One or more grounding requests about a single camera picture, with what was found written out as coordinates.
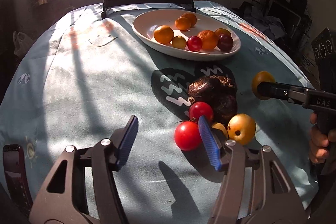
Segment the plate rim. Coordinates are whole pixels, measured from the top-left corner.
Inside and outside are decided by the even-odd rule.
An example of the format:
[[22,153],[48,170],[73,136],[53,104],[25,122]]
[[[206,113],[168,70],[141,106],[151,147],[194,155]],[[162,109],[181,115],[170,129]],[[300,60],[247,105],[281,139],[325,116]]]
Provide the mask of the plate rim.
[[[156,45],[156,46],[158,46],[158,47],[161,47],[161,48],[172,48],[172,47],[169,47],[169,46],[167,46],[167,45],[164,45],[164,44],[161,44],[161,43],[159,43],[159,42],[154,42],[154,41],[152,41],[152,40],[150,40],[148,37],[145,37],[144,35],[142,35],[140,32],[138,32],[138,30],[135,28],[135,26],[134,26],[134,22],[140,17],[140,16],[142,16],[142,15],[144,15],[144,14],[147,14],[147,13],[150,13],[150,12],[153,12],[153,11],[158,11],[158,10],[181,10],[181,11],[185,11],[185,12],[188,12],[188,13],[193,13],[193,14],[196,14],[196,15],[201,15],[201,16],[204,16],[204,17],[210,17],[211,19],[213,19],[213,20],[216,20],[215,18],[212,18],[211,16],[207,16],[207,15],[202,15],[202,14],[197,14],[197,13],[195,13],[195,12],[190,12],[190,11],[187,11],[187,10],[184,10],[184,9],[153,9],[153,10],[150,10],[150,11],[147,11],[147,12],[144,12],[144,13],[142,13],[142,14],[140,14],[140,15],[138,15],[134,20],[133,20],[133,22],[132,22],[132,30],[134,31],[134,33],[137,35],[137,36],[139,36],[139,37],[142,37],[143,39],[145,39],[146,41],[148,41],[148,42],[150,42],[151,44],[153,44],[153,45]],[[239,50],[240,50],[240,48],[241,48],[241,40],[240,40],[240,38],[239,38],[239,36],[230,28],[230,27],[228,27],[226,24],[224,24],[224,22],[222,22],[222,21],[220,21],[220,20],[218,20],[220,23],[222,23],[223,25],[225,25],[228,29],[229,29],[229,31],[231,31],[231,32],[233,32],[236,36],[237,36],[237,38],[238,38],[238,44],[239,44],[239,46],[238,46],[238,48],[237,49],[235,49],[234,51],[232,51],[232,52],[222,52],[222,53],[219,53],[219,54],[212,54],[212,53],[209,53],[209,52],[192,52],[192,51],[186,51],[186,50],[184,50],[184,49],[179,49],[179,48],[174,48],[173,47],[173,49],[174,50],[178,50],[177,52],[189,52],[189,54],[191,53],[192,55],[203,55],[203,56],[227,56],[227,57],[229,57],[229,56],[231,56],[231,55],[234,55],[236,52],[238,52]]]

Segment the light blue tablecloth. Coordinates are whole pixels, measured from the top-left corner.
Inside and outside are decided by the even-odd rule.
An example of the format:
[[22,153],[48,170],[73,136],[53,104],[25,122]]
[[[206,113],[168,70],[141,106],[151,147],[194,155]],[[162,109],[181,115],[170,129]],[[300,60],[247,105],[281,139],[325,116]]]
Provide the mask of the light blue tablecloth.
[[[236,32],[241,39],[238,54],[221,62],[199,63],[144,45],[132,31],[134,18],[150,9],[178,8],[170,4],[118,7],[103,22],[102,5],[83,7],[65,15],[35,42],[0,106],[0,145],[18,143],[25,148],[33,199],[67,145],[93,146],[135,114],[139,133],[127,165],[115,174],[129,222],[206,223],[223,174],[209,165],[204,148],[184,155],[176,147],[176,122],[186,118],[188,108],[166,97],[187,99],[180,85],[185,88],[189,80],[204,74],[232,72],[238,111],[258,125],[251,146],[273,148],[307,207],[318,190],[307,158],[310,111],[280,100],[256,99],[251,80],[267,70],[278,82],[310,86],[309,81],[272,41],[225,7],[207,1],[195,5],[198,13]],[[7,189],[0,170],[0,182]],[[89,169],[86,180],[90,214],[98,217]]]

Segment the finger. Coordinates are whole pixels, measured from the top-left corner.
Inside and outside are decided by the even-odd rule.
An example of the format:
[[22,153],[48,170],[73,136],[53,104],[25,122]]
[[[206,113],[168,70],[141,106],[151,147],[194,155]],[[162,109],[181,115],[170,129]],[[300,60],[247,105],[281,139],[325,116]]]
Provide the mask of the finger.
[[332,129],[329,131],[328,140],[331,142],[336,142],[336,129]]
[[322,134],[316,125],[310,129],[310,138],[316,146],[327,147],[329,145],[328,137]]
[[317,123],[317,114],[315,112],[313,112],[312,114],[310,114],[310,123],[311,124],[316,124]]
[[324,163],[325,160],[322,160],[322,159],[317,159],[311,151],[309,151],[309,159],[312,163],[314,164],[322,164]]
[[314,145],[311,140],[309,141],[309,147],[314,157],[318,159],[327,159],[329,157],[329,151],[327,149]]

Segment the white plate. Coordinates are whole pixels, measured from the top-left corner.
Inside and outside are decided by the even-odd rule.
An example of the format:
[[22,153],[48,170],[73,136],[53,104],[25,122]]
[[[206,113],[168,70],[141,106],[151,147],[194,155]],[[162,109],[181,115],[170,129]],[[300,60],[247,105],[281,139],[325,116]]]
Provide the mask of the white plate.
[[[184,14],[186,10],[178,9],[159,9],[152,10],[137,16],[132,24],[132,29],[135,34],[151,48],[164,54],[177,58],[195,60],[195,61],[214,61],[227,58],[237,53],[241,47],[239,37],[229,27],[222,22],[215,20],[209,16],[196,14],[197,23],[188,31],[180,31],[175,27],[175,20]],[[215,48],[210,52],[200,50],[199,52],[191,52],[187,47],[184,49],[174,48],[171,42],[168,45],[163,45],[154,39],[154,31],[161,25],[167,25],[174,30],[174,35],[181,35],[186,40],[193,35],[197,35],[203,30],[215,31],[218,28],[223,28],[231,32],[234,44],[230,52],[221,52],[219,48]]]

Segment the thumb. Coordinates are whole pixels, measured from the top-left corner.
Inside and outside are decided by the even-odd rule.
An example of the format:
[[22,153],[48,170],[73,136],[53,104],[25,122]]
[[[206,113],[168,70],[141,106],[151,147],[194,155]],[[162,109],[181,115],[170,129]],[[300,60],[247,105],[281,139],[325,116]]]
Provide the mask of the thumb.
[[332,129],[329,131],[328,140],[331,142],[336,142],[336,129]]

